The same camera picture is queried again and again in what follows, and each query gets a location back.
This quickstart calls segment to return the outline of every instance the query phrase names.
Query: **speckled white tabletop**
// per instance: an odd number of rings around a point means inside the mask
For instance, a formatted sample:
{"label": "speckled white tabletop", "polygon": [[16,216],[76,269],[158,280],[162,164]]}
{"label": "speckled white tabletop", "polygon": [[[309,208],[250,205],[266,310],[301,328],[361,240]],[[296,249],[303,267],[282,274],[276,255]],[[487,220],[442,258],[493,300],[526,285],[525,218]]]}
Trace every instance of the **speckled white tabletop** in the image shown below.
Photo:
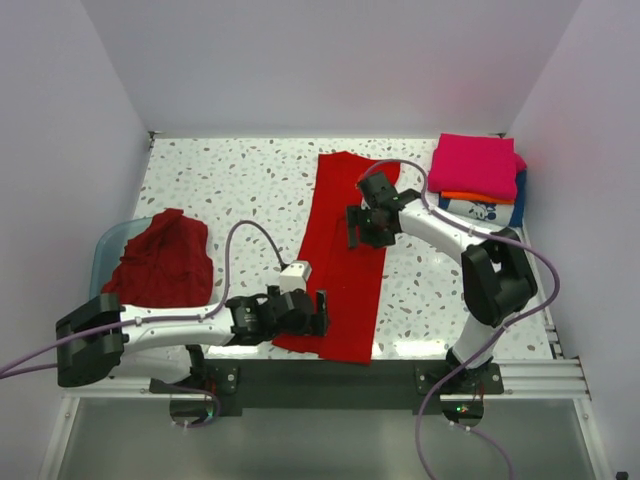
{"label": "speckled white tabletop", "polygon": [[[311,209],[318,153],[346,150],[372,159],[404,158],[428,170],[436,144],[432,139],[157,139],[135,218],[174,207],[209,226],[215,302],[227,274],[222,269],[224,241],[237,221],[257,221],[281,247],[285,261],[296,258]],[[403,165],[398,190],[419,188],[419,182],[417,172]],[[249,226],[235,236],[231,265],[231,295],[251,295],[264,291],[266,284],[277,284],[275,256]],[[400,235],[386,255],[373,358],[444,357],[467,317],[461,296],[456,262],[426,243]],[[317,358],[270,343],[211,347],[209,355]],[[512,327],[498,342],[495,356],[552,358],[544,318],[537,315]]]}

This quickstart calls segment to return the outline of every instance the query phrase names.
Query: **stack of folded clothes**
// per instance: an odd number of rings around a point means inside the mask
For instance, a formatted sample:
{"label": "stack of folded clothes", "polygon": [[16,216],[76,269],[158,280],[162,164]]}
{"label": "stack of folded clothes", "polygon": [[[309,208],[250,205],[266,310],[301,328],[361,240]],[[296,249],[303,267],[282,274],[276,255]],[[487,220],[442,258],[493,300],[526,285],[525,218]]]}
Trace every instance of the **stack of folded clothes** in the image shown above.
{"label": "stack of folded clothes", "polygon": [[429,191],[450,213],[521,227],[527,165],[512,138],[444,133],[433,152]]}

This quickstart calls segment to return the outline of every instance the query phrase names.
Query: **orange folded cloth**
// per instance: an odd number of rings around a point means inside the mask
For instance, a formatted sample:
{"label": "orange folded cloth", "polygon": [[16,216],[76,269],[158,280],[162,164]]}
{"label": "orange folded cloth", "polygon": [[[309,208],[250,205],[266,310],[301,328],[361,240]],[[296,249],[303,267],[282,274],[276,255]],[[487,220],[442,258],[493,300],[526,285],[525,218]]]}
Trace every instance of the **orange folded cloth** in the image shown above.
{"label": "orange folded cloth", "polygon": [[451,198],[452,200],[467,200],[469,202],[495,203],[499,205],[513,205],[515,203],[515,199],[505,200],[503,198],[495,198],[472,192],[440,192],[440,195],[444,198]]}

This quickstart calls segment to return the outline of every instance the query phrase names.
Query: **dark red cloth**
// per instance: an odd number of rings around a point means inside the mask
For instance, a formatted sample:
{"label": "dark red cloth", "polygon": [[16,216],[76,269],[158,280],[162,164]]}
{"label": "dark red cloth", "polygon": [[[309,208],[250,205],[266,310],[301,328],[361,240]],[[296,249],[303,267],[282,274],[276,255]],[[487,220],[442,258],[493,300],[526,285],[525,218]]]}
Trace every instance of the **dark red cloth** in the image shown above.
{"label": "dark red cloth", "polygon": [[[321,358],[369,364],[376,328],[385,249],[367,245],[347,248],[347,205],[359,205],[356,183],[372,161],[347,152],[320,155],[311,214],[298,259],[312,272],[307,291],[327,291],[331,325],[326,337],[280,335],[273,343]],[[389,181],[398,179],[398,164],[383,165]]]}
{"label": "dark red cloth", "polygon": [[168,208],[127,243],[120,265],[103,293],[141,307],[206,305],[213,289],[213,262],[207,256],[207,226]]}

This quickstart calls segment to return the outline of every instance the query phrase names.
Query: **pink folded cloth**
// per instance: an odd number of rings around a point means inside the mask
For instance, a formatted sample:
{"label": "pink folded cloth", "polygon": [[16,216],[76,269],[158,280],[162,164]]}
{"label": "pink folded cloth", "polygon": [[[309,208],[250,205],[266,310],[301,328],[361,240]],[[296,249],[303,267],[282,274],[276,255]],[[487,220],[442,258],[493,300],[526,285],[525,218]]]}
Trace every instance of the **pink folded cloth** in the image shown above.
{"label": "pink folded cloth", "polygon": [[443,133],[428,176],[431,192],[472,192],[515,200],[516,173],[526,164],[513,151],[512,138]]}

